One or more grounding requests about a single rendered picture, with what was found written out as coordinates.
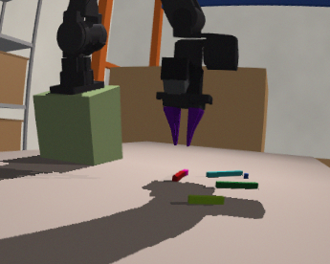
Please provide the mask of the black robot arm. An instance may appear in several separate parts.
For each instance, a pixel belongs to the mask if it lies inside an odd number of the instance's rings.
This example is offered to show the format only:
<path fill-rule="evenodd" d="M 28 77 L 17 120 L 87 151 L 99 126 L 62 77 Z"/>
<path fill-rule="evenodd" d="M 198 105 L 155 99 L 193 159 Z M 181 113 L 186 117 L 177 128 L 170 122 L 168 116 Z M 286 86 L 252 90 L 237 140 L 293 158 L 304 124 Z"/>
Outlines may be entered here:
<path fill-rule="evenodd" d="M 206 17 L 197 0 L 161 2 L 173 28 L 173 37 L 206 38 L 178 40 L 174 46 L 174 57 L 162 57 L 161 79 L 165 93 L 202 94 L 202 60 L 208 70 L 237 71 L 237 37 L 230 34 L 201 33 Z M 61 58 L 60 84 L 50 86 L 51 94 L 75 95 L 104 88 L 104 81 L 94 80 L 89 56 L 106 44 L 107 31 L 101 20 L 98 0 L 69 1 L 67 11 L 63 12 L 63 23 L 56 34 L 62 57 L 66 58 Z"/>

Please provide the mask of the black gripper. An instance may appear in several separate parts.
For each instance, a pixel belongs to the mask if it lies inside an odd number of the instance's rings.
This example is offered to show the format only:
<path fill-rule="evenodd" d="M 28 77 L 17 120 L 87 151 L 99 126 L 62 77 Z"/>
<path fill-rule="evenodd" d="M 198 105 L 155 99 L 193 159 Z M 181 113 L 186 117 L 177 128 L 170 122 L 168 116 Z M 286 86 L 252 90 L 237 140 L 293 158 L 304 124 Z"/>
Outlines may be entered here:
<path fill-rule="evenodd" d="M 206 103 L 212 104 L 213 97 L 205 94 L 181 93 L 181 95 L 174 95 L 165 92 L 157 92 L 156 99 L 163 100 L 164 112 L 171 129 L 174 145 L 177 145 L 179 137 L 181 109 L 188 109 L 187 146 L 190 146 L 193 133 L 204 115 L 204 110 L 206 110 Z"/>

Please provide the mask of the turquoise rod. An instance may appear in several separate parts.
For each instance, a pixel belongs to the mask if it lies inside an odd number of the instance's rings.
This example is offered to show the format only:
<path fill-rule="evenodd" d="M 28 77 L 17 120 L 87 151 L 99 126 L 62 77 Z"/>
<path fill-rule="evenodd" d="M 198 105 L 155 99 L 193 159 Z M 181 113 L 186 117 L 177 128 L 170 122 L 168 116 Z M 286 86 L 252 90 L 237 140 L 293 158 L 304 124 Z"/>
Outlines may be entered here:
<path fill-rule="evenodd" d="M 212 172 L 207 172 L 206 177 L 224 177 L 224 176 L 239 176 L 239 175 L 243 175 L 242 170 L 212 171 Z"/>

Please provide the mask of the lime green rod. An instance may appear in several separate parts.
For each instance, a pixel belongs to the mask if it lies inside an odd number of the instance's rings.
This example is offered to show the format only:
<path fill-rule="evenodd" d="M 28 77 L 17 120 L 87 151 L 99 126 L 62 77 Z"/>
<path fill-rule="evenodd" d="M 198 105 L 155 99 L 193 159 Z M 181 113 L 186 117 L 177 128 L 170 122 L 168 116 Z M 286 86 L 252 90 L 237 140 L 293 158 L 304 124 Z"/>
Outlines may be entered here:
<path fill-rule="evenodd" d="M 189 204 L 224 205 L 224 196 L 189 195 Z"/>

